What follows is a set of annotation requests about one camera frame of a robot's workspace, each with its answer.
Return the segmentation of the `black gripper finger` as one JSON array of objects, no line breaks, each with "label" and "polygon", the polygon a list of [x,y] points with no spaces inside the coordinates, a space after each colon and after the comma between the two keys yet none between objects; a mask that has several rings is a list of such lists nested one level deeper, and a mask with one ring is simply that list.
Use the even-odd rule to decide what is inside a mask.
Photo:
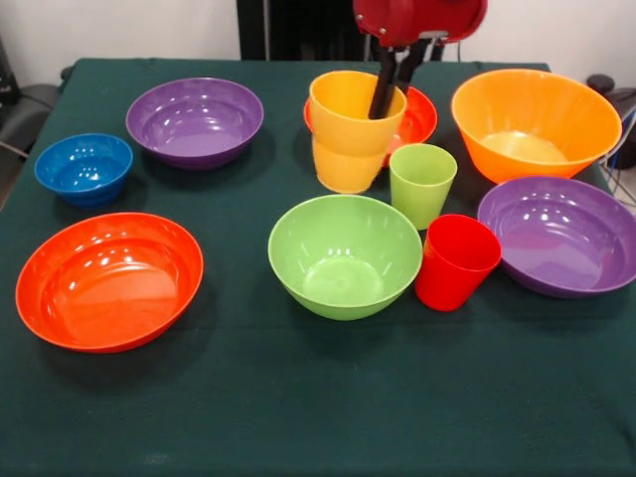
[{"label": "black gripper finger", "polygon": [[397,61],[397,70],[393,83],[404,94],[408,93],[414,72],[423,63],[424,55],[430,43],[430,39],[419,39],[408,47],[393,48],[394,58]]},{"label": "black gripper finger", "polygon": [[368,112],[371,120],[383,119],[387,116],[394,93],[394,77],[397,69],[394,49],[381,48],[379,60],[380,70]]}]

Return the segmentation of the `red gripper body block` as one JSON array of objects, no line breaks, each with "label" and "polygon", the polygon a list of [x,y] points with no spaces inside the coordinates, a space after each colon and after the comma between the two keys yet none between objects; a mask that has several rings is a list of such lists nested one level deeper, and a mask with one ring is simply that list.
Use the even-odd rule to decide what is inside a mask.
[{"label": "red gripper body block", "polygon": [[356,24],[382,47],[407,47],[419,38],[457,43],[476,32],[487,0],[354,0]]}]

